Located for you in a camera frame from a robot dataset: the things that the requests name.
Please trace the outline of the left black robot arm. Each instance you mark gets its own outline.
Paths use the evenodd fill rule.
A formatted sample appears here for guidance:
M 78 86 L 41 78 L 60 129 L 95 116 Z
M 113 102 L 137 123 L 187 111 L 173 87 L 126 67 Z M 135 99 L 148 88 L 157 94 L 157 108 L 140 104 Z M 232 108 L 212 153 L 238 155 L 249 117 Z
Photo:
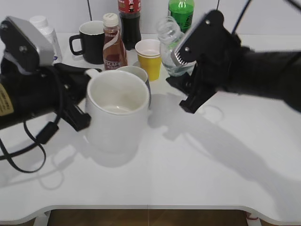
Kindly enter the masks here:
M 87 68 L 58 63 L 28 75 L 16 65 L 2 63 L 0 73 L 0 128 L 54 112 L 55 124 L 86 96 L 91 76 Z

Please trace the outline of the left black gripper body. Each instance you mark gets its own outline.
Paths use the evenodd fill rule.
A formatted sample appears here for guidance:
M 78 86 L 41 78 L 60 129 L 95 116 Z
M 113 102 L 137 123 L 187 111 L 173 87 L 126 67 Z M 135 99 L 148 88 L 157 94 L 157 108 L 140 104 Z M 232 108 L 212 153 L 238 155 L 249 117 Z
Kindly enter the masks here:
M 78 94 L 69 92 L 54 66 L 24 75 L 14 67 L 14 117 L 35 118 L 59 112 L 60 104 L 78 104 Z

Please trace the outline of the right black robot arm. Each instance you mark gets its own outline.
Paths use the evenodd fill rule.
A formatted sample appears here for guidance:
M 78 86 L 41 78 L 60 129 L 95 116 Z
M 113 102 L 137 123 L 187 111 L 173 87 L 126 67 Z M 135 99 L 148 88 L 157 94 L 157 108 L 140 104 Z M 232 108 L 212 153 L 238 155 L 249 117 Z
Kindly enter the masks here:
M 187 98 L 181 108 L 195 113 L 218 91 L 284 101 L 301 110 L 301 53 L 255 52 L 238 36 L 188 39 L 182 47 L 196 64 L 192 74 L 168 77 L 167 83 Z

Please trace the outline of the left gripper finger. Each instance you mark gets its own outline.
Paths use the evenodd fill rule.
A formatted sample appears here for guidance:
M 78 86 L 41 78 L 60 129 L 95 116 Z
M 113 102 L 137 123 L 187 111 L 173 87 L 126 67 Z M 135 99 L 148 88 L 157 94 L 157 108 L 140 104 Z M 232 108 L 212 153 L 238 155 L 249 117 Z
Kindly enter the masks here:
M 54 68 L 59 72 L 59 78 L 64 87 L 71 93 L 86 93 L 87 85 L 91 80 L 86 71 L 89 68 L 80 68 L 63 63 L 54 64 Z
M 82 131 L 90 126 L 91 116 L 84 113 L 72 102 L 64 104 L 62 119 L 65 120 L 75 131 Z

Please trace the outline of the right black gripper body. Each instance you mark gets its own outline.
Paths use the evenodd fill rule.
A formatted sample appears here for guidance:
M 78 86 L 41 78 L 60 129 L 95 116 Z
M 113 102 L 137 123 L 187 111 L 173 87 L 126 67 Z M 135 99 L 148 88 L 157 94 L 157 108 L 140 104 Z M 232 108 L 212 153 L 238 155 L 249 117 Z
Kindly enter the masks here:
M 196 60 L 194 83 L 214 85 L 216 91 L 253 94 L 250 57 L 254 51 L 248 46 L 242 46 L 237 35 L 225 32 L 225 37 L 224 49 L 216 58 L 211 59 L 203 55 Z

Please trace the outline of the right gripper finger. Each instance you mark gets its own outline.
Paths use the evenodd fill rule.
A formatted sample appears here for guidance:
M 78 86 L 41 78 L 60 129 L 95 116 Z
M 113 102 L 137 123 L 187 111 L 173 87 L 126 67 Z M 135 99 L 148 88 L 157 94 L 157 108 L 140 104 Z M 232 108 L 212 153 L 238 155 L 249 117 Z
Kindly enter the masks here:
M 195 80 L 195 74 L 192 73 L 191 75 L 189 73 L 184 73 L 181 76 L 170 76 L 166 78 L 166 82 L 174 87 L 175 89 L 181 91 L 184 94 L 194 94 L 194 80 Z
M 194 83 L 194 94 L 180 102 L 180 107 L 187 113 L 195 113 L 207 100 L 216 94 L 216 86 L 206 83 Z

